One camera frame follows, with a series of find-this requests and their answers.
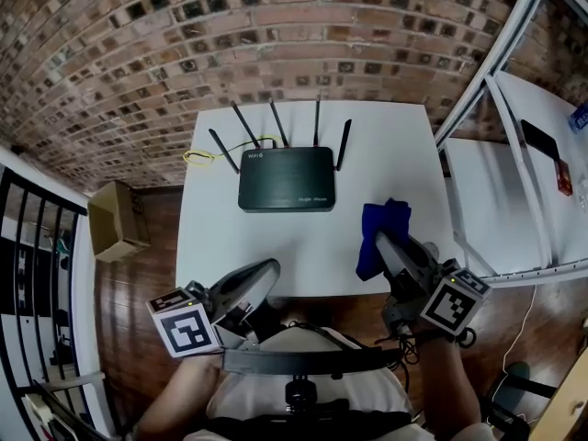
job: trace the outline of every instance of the cardboard box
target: cardboard box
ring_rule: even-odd
[[[113,262],[150,245],[141,198],[113,181],[88,201],[90,236],[96,260]]]

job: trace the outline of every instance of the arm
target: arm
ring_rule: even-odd
[[[164,391],[137,426],[137,440],[182,439],[194,419],[202,415],[217,388],[218,356],[189,357],[182,361]]]
[[[444,338],[419,345],[424,415],[440,441],[481,422],[480,403],[469,383],[459,349]]]

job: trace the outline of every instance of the red box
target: red box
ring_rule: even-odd
[[[558,190],[566,196],[571,196],[573,190],[571,188],[570,168],[561,159],[555,162],[555,175],[558,178]]]

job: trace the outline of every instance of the white shirt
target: white shirt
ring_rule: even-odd
[[[356,347],[342,335],[325,329],[335,338]],[[340,349],[321,335],[297,327],[269,338],[260,345],[265,351],[333,351]],[[309,376],[316,384],[318,403],[336,399],[349,400],[350,410],[371,412],[407,412],[413,407],[400,382],[386,368],[357,374],[344,374],[342,379]],[[209,402],[208,418],[229,417],[247,420],[263,414],[286,414],[284,388],[289,376],[254,376],[230,374]],[[432,441],[435,438],[416,424],[409,424],[379,438],[378,441]],[[494,441],[487,424],[474,424],[458,433],[452,441]],[[206,430],[188,435],[184,441],[225,441]]]

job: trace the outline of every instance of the white cable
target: white cable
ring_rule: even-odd
[[[492,401],[494,401],[494,397],[496,397],[496,394],[498,393],[498,390],[502,387],[503,382],[506,380],[506,378],[508,377],[508,372],[506,372],[506,357],[509,355],[509,353],[511,351],[513,351],[513,348],[516,345],[516,342],[518,341],[518,339],[521,337],[521,335],[523,334],[523,331],[525,330],[525,323],[526,323],[526,318],[529,316],[529,313],[531,313],[531,309],[533,309],[533,303],[535,302],[535,296],[537,294],[537,284],[535,286],[533,286],[533,294],[531,295],[531,302],[529,302],[529,307],[525,312],[525,317],[523,317],[523,323],[521,324],[521,330],[519,331],[518,335],[514,338],[513,343],[511,344],[511,347],[508,348],[508,351],[506,351],[506,353],[504,353],[503,356],[503,373],[504,373],[504,377],[503,380],[500,381],[500,384],[498,384],[498,387],[496,388],[496,390],[494,391],[494,394],[492,395]],[[490,417],[490,415],[488,415],[488,417],[486,417],[486,423],[489,423],[488,418]]]

